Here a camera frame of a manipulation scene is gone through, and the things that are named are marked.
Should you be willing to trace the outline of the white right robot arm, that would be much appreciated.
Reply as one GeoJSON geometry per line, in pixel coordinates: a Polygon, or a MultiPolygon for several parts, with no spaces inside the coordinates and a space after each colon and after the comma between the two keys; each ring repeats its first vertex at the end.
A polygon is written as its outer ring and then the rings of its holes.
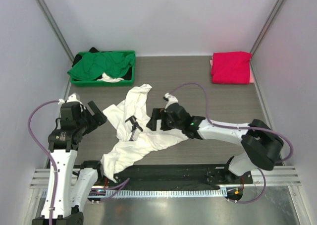
{"type": "Polygon", "coordinates": [[[237,125],[212,121],[204,116],[190,115],[178,103],[165,109],[153,109],[146,126],[151,131],[177,129],[190,139],[212,139],[241,146],[244,152],[232,156],[221,174],[221,181],[228,183],[235,183],[253,169],[273,170],[284,145],[282,139],[261,120],[237,125]]]}

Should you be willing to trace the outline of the white t shirt with print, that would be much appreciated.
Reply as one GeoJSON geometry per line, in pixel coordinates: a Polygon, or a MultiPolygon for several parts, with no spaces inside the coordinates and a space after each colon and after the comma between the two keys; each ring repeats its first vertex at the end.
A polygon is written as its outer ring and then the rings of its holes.
{"type": "Polygon", "coordinates": [[[128,91],[118,105],[103,110],[108,122],[116,130],[118,142],[103,154],[101,163],[104,175],[115,182],[114,175],[132,166],[152,151],[160,151],[188,139],[180,130],[151,131],[146,127],[150,120],[146,101],[152,86],[143,84],[128,91]]]}

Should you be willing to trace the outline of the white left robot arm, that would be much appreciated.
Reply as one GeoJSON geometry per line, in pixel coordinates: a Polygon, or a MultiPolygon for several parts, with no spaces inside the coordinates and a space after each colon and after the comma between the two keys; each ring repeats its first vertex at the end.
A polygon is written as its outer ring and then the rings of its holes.
{"type": "Polygon", "coordinates": [[[42,150],[51,163],[46,201],[34,225],[81,225],[83,210],[93,185],[102,184],[106,173],[100,161],[84,161],[75,185],[73,169],[83,136],[105,124],[107,117],[93,101],[85,107],[67,100],[60,107],[55,128],[48,136],[49,148],[42,150]]]}

